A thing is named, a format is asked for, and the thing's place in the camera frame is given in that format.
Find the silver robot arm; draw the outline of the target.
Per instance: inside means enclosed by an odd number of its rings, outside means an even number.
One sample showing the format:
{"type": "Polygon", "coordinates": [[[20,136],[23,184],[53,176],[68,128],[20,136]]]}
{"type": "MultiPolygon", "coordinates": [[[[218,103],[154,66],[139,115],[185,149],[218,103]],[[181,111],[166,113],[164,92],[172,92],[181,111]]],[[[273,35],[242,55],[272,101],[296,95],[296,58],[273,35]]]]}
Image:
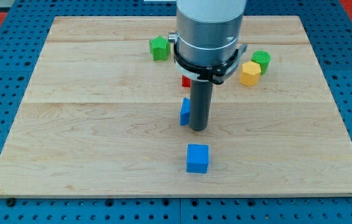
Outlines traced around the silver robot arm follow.
{"type": "Polygon", "coordinates": [[[246,0],[177,0],[174,54],[199,67],[231,60],[237,50],[246,0]]]}

